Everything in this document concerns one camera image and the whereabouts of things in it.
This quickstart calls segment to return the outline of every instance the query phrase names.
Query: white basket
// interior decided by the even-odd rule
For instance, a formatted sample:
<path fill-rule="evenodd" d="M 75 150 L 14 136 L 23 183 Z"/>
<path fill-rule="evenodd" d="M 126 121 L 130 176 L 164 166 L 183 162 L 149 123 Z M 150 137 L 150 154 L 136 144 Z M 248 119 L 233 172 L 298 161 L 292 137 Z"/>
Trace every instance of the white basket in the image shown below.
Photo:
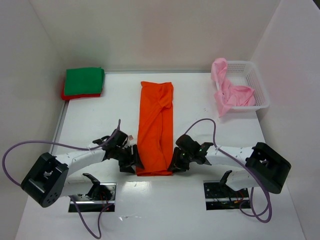
<path fill-rule="evenodd" d="M 262 82 L 260 73 L 255 64 L 251 61 L 228 61 L 226 78 L 234 85 L 249 86 L 253 88 L 255 105 L 254 106 L 233 106 L 230 112 L 249 112 L 257 111 L 269 107 L 270 100 L 266 88 Z"/>

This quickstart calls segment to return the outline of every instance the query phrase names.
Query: white table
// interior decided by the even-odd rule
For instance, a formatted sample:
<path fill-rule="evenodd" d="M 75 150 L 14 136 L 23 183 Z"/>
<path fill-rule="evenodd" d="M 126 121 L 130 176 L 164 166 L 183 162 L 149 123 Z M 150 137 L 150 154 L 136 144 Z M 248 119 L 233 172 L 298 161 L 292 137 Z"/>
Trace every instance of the white table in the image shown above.
<path fill-rule="evenodd" d="M 219 145 L 247 147 L 264 141 L 255 112 L 228 113 L 218 119 L 216 88 L 209 73 L 107 74 L 100 98 L 70 101 L 58 141 L 87 146 L 92 140 L 111 134 L 118 119 L 122 121 L 121 130 L 137 139 L 141 81 L 172 82 L 174 141 L 201 118 L 217 121 Z M 210 142 L 212 129 L 212 123 L 203 122 L 189 133 L 199 143 Z M 53 149 L 55 154 L 69 151 L 60 147 Z M 101 182 L 117 183 L 115 212 L 104 213 L 101 218 L 102 239 L 304 239 L 286 185 L 281 194 L 271 195 L 273 216 L 267 224 L 243 215 L 238 209 L 207 211 L 203 181 L 219 180 L 228 169 L 230 167 L 192 163 L 186 173 L 138 177 L 119 172 L 118 162 L 109 160 L 83 171 Z M 262 191 L 257 189 L 254 197 L 257 210 L 263 210 L 266 200 Z M 16 240 L 93 239 L 78 214 L 68 213 L 69 202 L 69 198 L 62 197 L 54 205 L 41 208 L 29 197 Z M 98 213 L 83 215 L 98 234 Z"/>

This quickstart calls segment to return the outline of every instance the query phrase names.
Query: white wall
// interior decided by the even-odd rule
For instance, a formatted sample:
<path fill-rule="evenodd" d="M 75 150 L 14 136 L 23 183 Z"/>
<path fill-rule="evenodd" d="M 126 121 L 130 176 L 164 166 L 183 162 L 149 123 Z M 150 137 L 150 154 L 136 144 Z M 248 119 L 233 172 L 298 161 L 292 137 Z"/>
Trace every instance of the white wall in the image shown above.
<path fill-rule="evenodd" d="M 0 1 L 0 156 L 15 143 L 51 140 L 62 107 L 59 57 L 28 0 Z M 21 181 L 44 145 L 19 147 L 7 168 Z M 27 194 L 0 171 L 0 239 L 15 238 Z"/>
<path fill-rule="evenodd" d="M 30 0 L 67 67 L 210 70 L 249 60 L 279 0 Z"/>
<path fill-rule="evenodd" d="M 282 0 L 252 61 L 271 105 L 259 112 L 268 144 L 292 164 L 288 186 L 308 240 L 320 236 L 320 10 Z"/>

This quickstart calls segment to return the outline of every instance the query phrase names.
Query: folded green towel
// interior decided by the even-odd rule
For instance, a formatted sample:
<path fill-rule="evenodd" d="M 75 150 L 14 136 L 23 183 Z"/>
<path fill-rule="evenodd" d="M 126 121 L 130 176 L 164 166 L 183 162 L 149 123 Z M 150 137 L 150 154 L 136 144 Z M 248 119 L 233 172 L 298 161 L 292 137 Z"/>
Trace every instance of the folded green towel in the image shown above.
<path fill-rule="evenodd" d="M 64 95 L 100 94 L 105 71 L 101 67 L 68 69 L 64 84 Z"/>

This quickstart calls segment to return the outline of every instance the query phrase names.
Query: orange cloth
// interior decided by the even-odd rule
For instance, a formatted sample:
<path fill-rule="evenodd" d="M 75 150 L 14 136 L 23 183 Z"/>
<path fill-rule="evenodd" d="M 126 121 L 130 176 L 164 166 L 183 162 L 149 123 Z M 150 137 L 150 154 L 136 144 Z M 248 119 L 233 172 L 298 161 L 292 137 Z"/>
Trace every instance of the orange cloth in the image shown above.
<path fill-rule="evenodd" d="M 138 176 L 169 176 L 174 150 L 174 87 L 171 82 L 141 82 L 137 147 L 144 169 Z"/>

